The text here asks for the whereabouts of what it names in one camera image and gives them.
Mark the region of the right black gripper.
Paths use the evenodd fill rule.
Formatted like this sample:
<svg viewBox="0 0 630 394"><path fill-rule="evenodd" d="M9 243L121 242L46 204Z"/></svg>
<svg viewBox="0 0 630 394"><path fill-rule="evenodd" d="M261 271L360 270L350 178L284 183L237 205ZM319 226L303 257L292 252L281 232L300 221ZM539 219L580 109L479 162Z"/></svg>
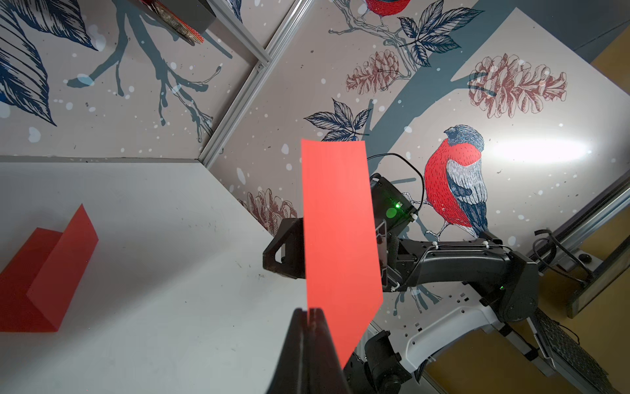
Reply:
<svg viewBox="0 0 630 394"><path fill-rule="evenodd" d="M403 292L405 280L397 269L399 235L406 224L388 228L385 218L376 219L377 252L384 292ZM262 253L262 267L292 279L306 279L303 218L285 218L277 234Z"/></svg>

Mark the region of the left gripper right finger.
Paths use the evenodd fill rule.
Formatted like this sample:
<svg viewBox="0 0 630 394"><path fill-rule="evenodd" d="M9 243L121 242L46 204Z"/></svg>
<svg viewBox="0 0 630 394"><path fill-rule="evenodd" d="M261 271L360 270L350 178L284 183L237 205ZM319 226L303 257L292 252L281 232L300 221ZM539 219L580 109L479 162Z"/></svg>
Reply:
<svg viewBox="0 0 630 394"><path fill-rule="evenodd" d="M322 309L308 310L308 392L349 393Z"/></svg>

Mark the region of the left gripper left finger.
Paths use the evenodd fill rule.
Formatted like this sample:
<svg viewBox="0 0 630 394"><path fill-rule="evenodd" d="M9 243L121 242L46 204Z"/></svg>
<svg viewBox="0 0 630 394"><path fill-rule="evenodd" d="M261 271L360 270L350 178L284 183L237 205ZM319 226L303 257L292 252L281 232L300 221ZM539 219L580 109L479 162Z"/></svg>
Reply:
<svg viewBox="0 0 630 394"><path fill-rule="evenodd" d="M308 313L296 309L291 316L277 367L267 394L308 392Z"/></svg>

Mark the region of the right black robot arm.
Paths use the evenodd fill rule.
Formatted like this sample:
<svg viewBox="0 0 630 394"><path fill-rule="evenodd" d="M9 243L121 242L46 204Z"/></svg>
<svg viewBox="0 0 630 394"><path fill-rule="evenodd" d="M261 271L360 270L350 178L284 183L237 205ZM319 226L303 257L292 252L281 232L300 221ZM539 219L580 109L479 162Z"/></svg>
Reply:
<svg viewBox="0 0 630 394"><path fill-rule="evenodd" d="M263 267L307 282L308 309L291 318L271 393L397 393L419 380L429 353L428 328L420 328L407 351L397 351L382 331L355 354L359 338L386 292L403 292L433 282L462 282L482 290L481 303L502 323L518 322L536 310L536 264L507 251L483 231L477 241L443 244L402 240L400 231L417 209L385 177L371 176L376 226L367 257L360 245L326 251L313 262L315 244L305 238L300 218L282 221L265 249Z"/></svg>

